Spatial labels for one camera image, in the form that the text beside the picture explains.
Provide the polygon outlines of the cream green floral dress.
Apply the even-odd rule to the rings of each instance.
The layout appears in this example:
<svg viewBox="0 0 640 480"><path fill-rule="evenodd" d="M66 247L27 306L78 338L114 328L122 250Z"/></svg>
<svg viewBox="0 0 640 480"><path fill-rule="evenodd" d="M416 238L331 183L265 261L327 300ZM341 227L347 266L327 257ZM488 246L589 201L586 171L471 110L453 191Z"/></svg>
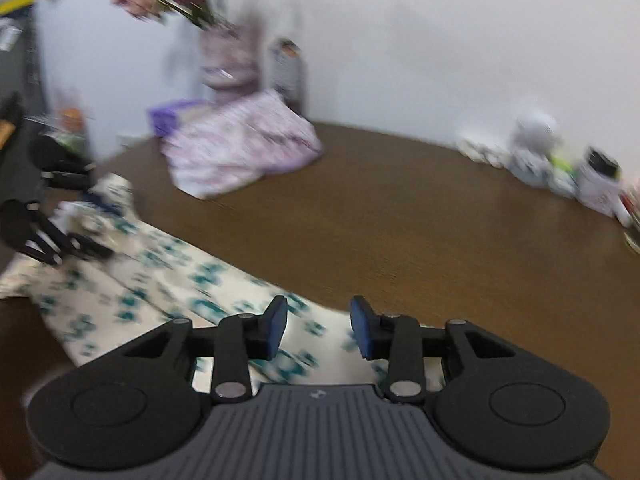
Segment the cream green floral dress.
<svg viewBox="0 0 640 480"><path fill-rule="evenodd" d="M107 263L71 258L54 268L18 255L1 275L1 296L27 297L77 365L103 356L173 318L212 327L236 314L258 314L282 294L277 285L138 218L129 181L108 174L94 187L115 205L109 214L86 202L65 202L53 222L113 249ZM276 357L250 363L254 386L382 385L384 361L360 356L346 313L292 292L288 325Z"/></svg>

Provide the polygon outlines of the grey metal shelf unit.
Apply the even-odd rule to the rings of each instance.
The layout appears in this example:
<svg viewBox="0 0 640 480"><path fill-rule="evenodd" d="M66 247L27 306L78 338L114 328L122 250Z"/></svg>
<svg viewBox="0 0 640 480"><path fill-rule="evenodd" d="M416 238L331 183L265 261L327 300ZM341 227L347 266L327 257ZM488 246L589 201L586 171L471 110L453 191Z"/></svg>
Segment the grey metal shelf unit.
<svg viewBox="0 0 640 480"><path fill-rule="evenodd" d="M1 96L17 92L31 113L47 110L35 22L36 0L1 0Z"/></svg>

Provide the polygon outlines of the purple tissue pack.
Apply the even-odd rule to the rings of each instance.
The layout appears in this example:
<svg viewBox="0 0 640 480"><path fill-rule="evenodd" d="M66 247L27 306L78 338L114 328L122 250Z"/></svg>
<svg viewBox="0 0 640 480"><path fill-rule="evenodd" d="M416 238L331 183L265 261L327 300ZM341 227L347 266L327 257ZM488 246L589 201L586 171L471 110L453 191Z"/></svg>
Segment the purple tissue pack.
<svg viewBox="0 0 640 480"><path fill-rule="evenodd" d="M156 138L166 138L184 125L195 122L213 109L206 100L180 100L160 104L146 112L152 133Z"/></svg>

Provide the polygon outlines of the pink floral garment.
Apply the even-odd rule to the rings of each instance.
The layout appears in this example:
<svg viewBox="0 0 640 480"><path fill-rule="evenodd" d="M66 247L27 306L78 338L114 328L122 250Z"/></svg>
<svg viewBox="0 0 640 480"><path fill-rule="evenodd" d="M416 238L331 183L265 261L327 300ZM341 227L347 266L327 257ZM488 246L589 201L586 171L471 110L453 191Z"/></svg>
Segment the pink floral garment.
<svg viewBox="0 0 640 480"><path fill-rule="evenodd" d="M323 154L314 126L277 91L229 103L178 129L163 145L172 183L199 200L270 174L306 167Z"/></svg>

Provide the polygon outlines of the pink purple vase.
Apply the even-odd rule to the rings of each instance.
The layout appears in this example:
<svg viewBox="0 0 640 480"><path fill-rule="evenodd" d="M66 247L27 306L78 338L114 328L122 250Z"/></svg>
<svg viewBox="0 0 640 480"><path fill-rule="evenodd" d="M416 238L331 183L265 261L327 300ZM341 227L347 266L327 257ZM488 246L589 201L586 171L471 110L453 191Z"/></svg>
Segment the pink purple vase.
<svg viewBox="0 0 640 480"><path fill-rule="evenodd" d="M201 80L212 101L223 106L255 93L259 66L254 32L246 25L218 25L202 29L198 37Z"/></svg>

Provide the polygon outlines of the white power strip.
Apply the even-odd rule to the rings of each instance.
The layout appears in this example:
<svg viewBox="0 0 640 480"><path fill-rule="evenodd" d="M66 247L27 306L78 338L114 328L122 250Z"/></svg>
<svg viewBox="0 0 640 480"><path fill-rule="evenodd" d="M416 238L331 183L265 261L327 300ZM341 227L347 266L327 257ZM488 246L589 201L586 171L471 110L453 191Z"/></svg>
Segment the white power strip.
<svg viewBox="0 0 640 480"><path fill-rule="evenodd" d="M461 155L472 162L494 168L506 168L511 158L511 152L502 142L484 136L459 136L456 147Z"/></svg>

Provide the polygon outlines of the green white small boxes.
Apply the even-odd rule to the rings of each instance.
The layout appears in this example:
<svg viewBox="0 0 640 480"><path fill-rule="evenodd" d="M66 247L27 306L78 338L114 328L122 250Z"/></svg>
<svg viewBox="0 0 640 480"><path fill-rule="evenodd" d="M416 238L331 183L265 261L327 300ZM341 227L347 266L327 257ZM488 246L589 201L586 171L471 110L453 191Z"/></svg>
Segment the green white small boxes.
<svg viewBox="0 0 640 480"><path fill-rule="evenodd" d="M559 196L574 198L577 190L574 166L562 158L549 159L547 184L550 191Z"/></svg>

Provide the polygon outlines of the white astronaut figurine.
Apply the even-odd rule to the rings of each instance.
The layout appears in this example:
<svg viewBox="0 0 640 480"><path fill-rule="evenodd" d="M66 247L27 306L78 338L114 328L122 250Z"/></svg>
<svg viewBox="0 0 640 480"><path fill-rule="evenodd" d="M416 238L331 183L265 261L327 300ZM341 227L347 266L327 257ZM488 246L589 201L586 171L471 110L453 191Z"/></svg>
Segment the white astronaut figurine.
<svg viewBox="0 0 640 480"><path fill-rule="evenodd" d="M510 173L532 188L545 188L551 155L560 143L558 123L551 115L540 110L522 115L509 142Z"/></svg>

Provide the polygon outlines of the plastic drink bottle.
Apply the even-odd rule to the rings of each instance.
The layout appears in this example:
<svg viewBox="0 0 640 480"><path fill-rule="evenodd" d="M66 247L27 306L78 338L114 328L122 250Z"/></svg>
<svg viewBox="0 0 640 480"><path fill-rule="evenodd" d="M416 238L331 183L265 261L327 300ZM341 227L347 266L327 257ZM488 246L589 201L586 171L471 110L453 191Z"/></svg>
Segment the plastic drink bottle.
<svg viewBox="0 0 640 480"><path fill-rule="evenodd" d="M296 113L303 110L305 67L302 51L288 38L278 38L270 49L271 87Z"/></svg>

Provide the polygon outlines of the white tin box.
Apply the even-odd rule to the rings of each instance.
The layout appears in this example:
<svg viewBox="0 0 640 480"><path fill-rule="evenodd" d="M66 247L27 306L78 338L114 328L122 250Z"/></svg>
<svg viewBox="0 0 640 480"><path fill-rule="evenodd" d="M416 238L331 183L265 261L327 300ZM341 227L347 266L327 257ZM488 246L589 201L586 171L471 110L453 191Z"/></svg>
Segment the white tin box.
<svg viewBox="0 0 640 480"><path fill-rule="evenodd" d="M576 198L584 206L610 218L615 216L620 201L620 182L582 165L577 170L576 185Z"/></svg>

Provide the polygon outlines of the glass cup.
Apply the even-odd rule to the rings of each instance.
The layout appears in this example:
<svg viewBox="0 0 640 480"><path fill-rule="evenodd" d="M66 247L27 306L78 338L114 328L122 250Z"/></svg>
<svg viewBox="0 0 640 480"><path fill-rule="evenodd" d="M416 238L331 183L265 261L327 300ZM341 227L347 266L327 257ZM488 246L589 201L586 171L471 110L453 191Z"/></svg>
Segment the glass cup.
<svg viewBox="0 0 640 480"><path fill-rule="evenodd" d="M635 254L640 254L640 217L638 211L631 214L631 222L626 227L624 240Z"/></svg>

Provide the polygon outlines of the black charger block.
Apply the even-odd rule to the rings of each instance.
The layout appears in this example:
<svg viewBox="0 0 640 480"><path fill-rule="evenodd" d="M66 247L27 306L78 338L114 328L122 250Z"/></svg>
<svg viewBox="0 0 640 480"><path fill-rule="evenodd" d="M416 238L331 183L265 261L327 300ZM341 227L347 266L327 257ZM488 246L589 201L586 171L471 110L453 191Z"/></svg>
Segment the black charger block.
<svg viewBox="0 0 640 480"><path fill-rule="evenodd" d="M600 176L612 180L620 178L620 164L607 154L590 146L586 155L587 165Z"/></svg>

